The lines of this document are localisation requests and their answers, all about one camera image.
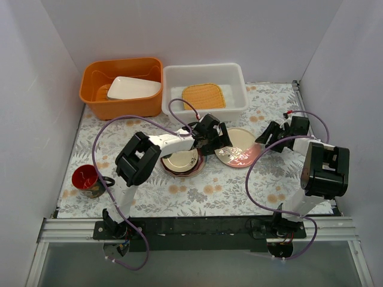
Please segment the cream and pink plate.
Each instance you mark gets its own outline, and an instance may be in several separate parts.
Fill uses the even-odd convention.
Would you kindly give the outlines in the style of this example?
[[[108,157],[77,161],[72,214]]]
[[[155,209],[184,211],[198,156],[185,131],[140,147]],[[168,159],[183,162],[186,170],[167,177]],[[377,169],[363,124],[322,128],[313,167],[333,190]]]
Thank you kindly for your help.
[[[227,129],[232,146],[216,149],[217,158],[224,164],[234,168],[252,165],[260,155],[262,147],[256,143],[255,136],[248,130],[231,127]]]

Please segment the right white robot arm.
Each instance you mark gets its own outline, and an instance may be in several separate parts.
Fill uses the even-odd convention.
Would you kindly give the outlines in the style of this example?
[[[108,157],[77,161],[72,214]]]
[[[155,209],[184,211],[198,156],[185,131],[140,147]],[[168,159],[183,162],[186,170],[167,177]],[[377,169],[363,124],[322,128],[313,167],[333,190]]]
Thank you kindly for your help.
[[[277,237],[284,237],[303,228],[303,217],[314,207],[335,197],[342,197],[348,188],[348,148],[323,143],[308,136],[310,122],[302,116],[284,114],[285,121],[269,123],[266,130],[255,140],[272,151],[281,153],[284,148],[298,152],[305,157],[300,189],[278,206],[273,212],[270,231]]]

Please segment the cream and black plate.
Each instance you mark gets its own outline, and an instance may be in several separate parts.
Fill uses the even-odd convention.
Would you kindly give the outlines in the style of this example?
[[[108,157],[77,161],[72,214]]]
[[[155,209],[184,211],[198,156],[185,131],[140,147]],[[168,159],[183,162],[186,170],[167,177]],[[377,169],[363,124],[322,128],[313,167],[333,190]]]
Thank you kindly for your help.
[[[189,151],[180,151],[171,154],[169,157],[163,157],[162,163],[165,168],[175,173],[185,173],[198,163],[199,153],[197,149]]]

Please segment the woven bamboo tray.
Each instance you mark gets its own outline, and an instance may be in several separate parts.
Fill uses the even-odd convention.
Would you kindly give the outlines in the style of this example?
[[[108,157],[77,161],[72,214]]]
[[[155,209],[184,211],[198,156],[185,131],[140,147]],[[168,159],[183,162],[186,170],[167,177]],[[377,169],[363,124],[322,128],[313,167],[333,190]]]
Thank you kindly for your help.
[[[222,89],[213,83],[186,87],[182,92],[182,99],[195,109],[222,109],[226,107]]]

